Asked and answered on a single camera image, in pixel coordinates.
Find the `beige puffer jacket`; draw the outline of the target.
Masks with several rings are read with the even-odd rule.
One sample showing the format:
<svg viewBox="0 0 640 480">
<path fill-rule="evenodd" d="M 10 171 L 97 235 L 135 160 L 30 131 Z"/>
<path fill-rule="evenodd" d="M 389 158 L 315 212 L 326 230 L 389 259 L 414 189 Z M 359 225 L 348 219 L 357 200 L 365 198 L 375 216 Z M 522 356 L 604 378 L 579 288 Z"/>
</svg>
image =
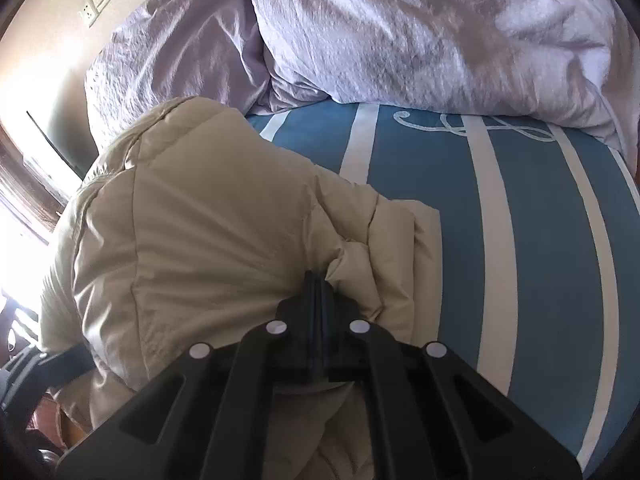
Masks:
<svg viewBox="0 0 640 480">
<path fill-rule="evenodd" d="M 436 334 L 437 210 L 350 183 L 217 102 L 154 108 L 96 161 L 56 226 L 40 342 L 84 342 L 96 360 L 56 400 L 98 426 L 188 344 L 231 344 L 272 318 L 309 270 L 397 339 Z"/>
</svg>

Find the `blue white striped bedsheet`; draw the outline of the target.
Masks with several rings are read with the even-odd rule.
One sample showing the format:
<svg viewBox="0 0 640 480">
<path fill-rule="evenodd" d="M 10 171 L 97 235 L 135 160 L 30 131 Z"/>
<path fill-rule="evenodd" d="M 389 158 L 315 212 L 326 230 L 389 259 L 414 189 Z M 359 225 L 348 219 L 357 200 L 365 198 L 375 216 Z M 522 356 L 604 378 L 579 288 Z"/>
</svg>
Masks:
<svg viewBox="0 0 640 480">
<path fill-rule="evenodd" d="M 593 474 L 639 405 L 639 193 L 620 154 L 533 118 L 386 105 L 324 101 L 250 123 L 439 211 L 439 339 Z"/>
</svg>

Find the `black flat monitor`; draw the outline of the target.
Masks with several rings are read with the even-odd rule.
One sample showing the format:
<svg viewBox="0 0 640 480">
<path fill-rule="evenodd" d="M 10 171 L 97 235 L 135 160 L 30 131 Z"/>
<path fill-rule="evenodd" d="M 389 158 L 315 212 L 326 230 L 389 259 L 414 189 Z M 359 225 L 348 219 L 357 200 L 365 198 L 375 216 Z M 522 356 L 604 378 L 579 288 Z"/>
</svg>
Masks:
<svg viewBox="0 0 640 480">
<path fill-rule="evenodd" d="M 38 80 L 26 113 L 58 157 L 84 180 L 98 157 L 90 132 L 84 83 L 73 70 Z"/>
</svg>

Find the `lavender pillow left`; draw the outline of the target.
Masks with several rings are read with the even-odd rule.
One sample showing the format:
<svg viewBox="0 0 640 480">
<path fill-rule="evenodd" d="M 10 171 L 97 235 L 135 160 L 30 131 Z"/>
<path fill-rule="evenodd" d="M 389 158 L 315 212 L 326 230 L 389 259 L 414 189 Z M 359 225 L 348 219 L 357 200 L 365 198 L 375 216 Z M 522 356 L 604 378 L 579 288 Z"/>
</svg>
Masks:
<svg viewBox="0 0 640 480">
<path fill-rule="evenodd" d="M 90 133 L 104 151 L 152 108 L 187 96 L 261 113 L 269 87 L 250 0 L 145 0 L 86 71 Z"/>
</svg>

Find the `lavender duvet right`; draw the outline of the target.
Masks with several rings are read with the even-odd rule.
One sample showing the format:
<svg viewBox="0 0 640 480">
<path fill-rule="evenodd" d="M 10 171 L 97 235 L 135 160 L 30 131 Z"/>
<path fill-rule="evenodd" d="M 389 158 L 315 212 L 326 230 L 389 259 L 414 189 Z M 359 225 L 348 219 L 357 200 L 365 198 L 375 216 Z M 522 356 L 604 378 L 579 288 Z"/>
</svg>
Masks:
<svg viewBox="0 0 640 480">
<path fill-rule="evenodd" d="M 273 110 L 330 99 L 530 116 L 628 164 L 639 40 L 615 0 L 250 0 Z"/>
</svg>

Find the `white wall power socket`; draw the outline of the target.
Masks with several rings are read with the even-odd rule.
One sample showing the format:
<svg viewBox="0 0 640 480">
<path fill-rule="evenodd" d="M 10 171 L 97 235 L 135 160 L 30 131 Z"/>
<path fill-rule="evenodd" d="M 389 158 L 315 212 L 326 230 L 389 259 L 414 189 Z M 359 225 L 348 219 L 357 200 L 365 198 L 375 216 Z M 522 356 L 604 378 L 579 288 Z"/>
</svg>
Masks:
<svg viewBox="0 0 640 480">
<path fill-rule="evenodd" d="M 92 0 L 86 0 L 80 10 L 80 16 L 87 27 L 91 27 L 99 17 L 99 11 Z"/>
</svg>

